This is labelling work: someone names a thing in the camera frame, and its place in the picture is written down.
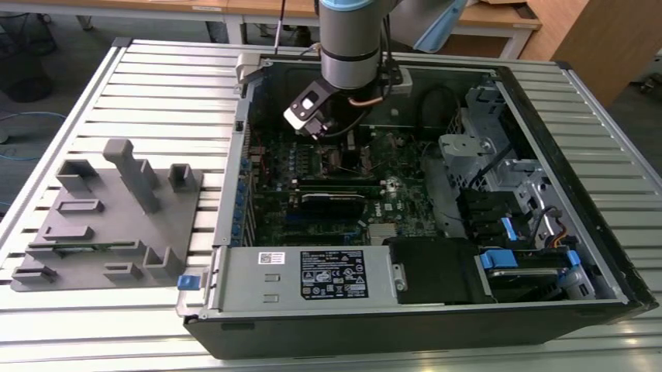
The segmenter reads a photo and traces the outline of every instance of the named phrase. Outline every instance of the barcode sticker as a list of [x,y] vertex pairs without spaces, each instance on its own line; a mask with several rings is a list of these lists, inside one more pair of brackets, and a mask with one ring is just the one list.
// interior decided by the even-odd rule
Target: barcode sticker
[[223,10],[217,6],[193,6],[193,10],[205,10],[208,12],[221,12]]
[[285,253],[284,252],[260,252],[257,258],[259,265],[284,265]]

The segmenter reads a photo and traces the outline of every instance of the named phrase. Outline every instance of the power supply label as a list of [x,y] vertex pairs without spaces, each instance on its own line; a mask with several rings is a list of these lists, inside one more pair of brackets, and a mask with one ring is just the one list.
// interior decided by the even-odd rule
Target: power supply label
[[301,297],[305,300],[368,297],[361,250],[301,252]]

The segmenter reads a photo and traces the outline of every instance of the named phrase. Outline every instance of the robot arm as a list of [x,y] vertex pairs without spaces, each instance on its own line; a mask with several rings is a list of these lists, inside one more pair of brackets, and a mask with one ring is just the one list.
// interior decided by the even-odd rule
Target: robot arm
[[424,52],[443,46],[467,0],[319,0],[321,78],[291,103],[284,117],[293,129],[315,138],[324,136],[333,118],[320,109],[337,95],[355,107],[381,102],[388,93],[357,100],[372,91],[387,92],[397,83],[397,65],[381,61],[381,25],[391,13],[392,38]]

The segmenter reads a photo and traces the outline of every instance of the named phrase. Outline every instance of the wooden table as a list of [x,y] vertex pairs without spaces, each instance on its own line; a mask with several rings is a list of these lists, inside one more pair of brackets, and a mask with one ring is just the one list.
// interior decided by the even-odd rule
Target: wooden table
[[[317,26],[312,0],[287,0],[285,24]],[[229,43],[243,44],[247,23],[276,23],[280,0],[13,0],[0,2],[0,11],[70,14],[74,16],[116,16],[152,19],[185,19],[225,22]],[[515,59],[540,21],[523,19],[506,6],[475,4],[461,14],[455,35],[504,38],[499,57]]]

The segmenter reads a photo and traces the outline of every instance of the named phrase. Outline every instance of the blue plastic tab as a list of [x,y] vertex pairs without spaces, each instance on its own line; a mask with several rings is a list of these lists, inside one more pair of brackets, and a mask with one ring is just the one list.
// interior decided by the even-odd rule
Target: blue plastic tab
[[368,6],[375,0],[321,0],[321,4],[336,12],[351,12]]
[[200,289],[200,276],[180,275],[177,278],[177,289],[180,291],[197,291]]
[[567,259],[570,260],[570,264],[572,267],[579,266],[582,264],[582,259],[574,250],[568,250]]
[[484,269],[510,269],[518,267],[518,260],[511,250],[488,250],[480,254]]
[[416,41],[413,49],[427,53],[439,52],[455,28],[464,5],[467,5],[467,0],[455,0]]
[[506,228],[506,233],[508,234],[508,239],[511,242],[518,240],[518,234],[515,233],[515,229],[512,228],[512,223],[510,222],[508,217],[503,217],[500,219],[500,222],[503,223],[503,227]]

